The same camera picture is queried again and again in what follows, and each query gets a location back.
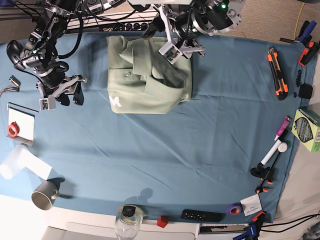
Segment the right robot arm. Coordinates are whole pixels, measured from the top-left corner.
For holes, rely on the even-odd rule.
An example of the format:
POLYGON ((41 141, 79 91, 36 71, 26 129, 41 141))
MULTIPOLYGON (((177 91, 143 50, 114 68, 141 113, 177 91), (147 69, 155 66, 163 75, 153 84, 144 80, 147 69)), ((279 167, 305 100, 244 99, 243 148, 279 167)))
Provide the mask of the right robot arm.
POLYGON ((70 96, 74 104, 82 106, 85 101, 82 83, 88 80, 82 75, 66 76, 69 65, 65 62, 76 52, 82 39, 84 22, 79 12, 82 1, 48 0, 46 3, 26 44, 12 40, 6 53, 16 70, 25 73, 27 69, 33 69, 31 75, 37 78, 36 88, 41 95, 40 110, 53 110, 57 103, 69 106, 70 96), (77 40, 69 53, 60 55, 56 48, 57 40, 67 31, 72 16, 77 17, 80 23, 77 40))

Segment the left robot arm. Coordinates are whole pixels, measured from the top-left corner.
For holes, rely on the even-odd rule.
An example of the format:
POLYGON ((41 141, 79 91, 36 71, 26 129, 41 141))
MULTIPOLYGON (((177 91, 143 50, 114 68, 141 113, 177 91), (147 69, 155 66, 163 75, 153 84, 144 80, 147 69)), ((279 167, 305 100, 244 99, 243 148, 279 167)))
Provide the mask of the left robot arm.
POLYGON ((144 39, 165 32, 166 42, 158 52, 170 63, 190 59, 193 53, 205 55, 205 47, 196 41, 201 35, 214 36, 238 26, 244 0, 188 0, 154 4, 157 15, 143 34, 144 39))

